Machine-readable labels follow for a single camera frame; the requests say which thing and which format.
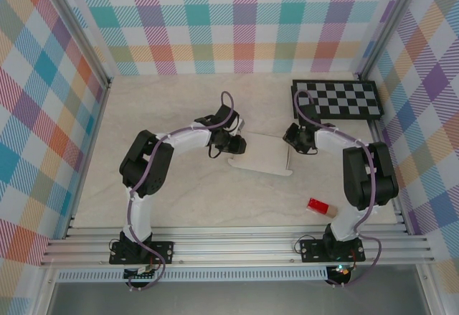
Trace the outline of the teal and white paper box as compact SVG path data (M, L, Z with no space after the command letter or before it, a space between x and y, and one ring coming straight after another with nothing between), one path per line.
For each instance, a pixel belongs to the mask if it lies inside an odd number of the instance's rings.
M289 169L290 146L282 138L248 131L242 135L247 143L245 152L229 158L230 166L282 177L293 173Z

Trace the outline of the black grey chessboard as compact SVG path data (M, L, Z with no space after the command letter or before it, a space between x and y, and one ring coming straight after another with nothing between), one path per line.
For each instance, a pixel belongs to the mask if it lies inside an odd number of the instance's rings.
M320 119L378 120L384 115L373 81L293 80L291 95L300 91L299 105L312 100Z

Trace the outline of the red block with wooden end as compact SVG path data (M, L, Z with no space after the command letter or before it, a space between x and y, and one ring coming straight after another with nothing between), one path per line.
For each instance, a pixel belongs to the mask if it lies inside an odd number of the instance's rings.
M316 212L329 218L335 218L335 216L337 216L339 212L336 206L322 202L312 197L308 201L307 208L313 212Z

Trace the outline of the long aluminium rail frame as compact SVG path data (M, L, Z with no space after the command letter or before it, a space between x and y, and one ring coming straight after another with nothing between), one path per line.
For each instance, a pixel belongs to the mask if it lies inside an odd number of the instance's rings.
M323 225L273 227L155 227L153 238L174 242L174 267L233 267L300 265L296 240L322 236ZM404 223L368 225L363 234L365 264L433 263L427 238L410 235ZM109 244L118 239L117 227L71 227L61 240L51 240L42 258L44 267L106 267ZM382 242L382 250L372 240Z

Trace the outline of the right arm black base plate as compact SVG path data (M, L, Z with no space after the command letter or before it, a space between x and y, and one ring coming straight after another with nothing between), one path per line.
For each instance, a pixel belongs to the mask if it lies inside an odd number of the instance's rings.
M325 243L324 240L301 240L301 260L303 263L353 263L366 260L362 241Z

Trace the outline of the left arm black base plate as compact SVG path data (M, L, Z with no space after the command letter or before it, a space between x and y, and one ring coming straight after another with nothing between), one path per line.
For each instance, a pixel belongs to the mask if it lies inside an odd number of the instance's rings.
M165 264L171 264L174 254L174 243L171 241L153 241L144 243L151 250L156 251L165 261ZM136 242L130 240L114 240L109 244L110 256L109 264L111 265L139 265L139 264L159 264L161 259L146 250Z

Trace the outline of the aluminium corner post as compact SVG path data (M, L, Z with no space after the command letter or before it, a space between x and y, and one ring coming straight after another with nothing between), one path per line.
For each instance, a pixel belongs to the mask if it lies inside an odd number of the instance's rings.
M102 63L96 55L93 46L83 31L72 7L67 0L52 0L57 8L63 22L69 29L70 34L75 38L76 43L81 49L83 55L87 58L87 62L95 73L96 77L103 84L105 89L110 88L111 80L107 72L104 70Z
M412 0L388 0L383 6L384 11L377 14L379 21L373 35L365 42L366 49L356 66L356 79L367 80L376 63L382 56L390 38L398 28Z

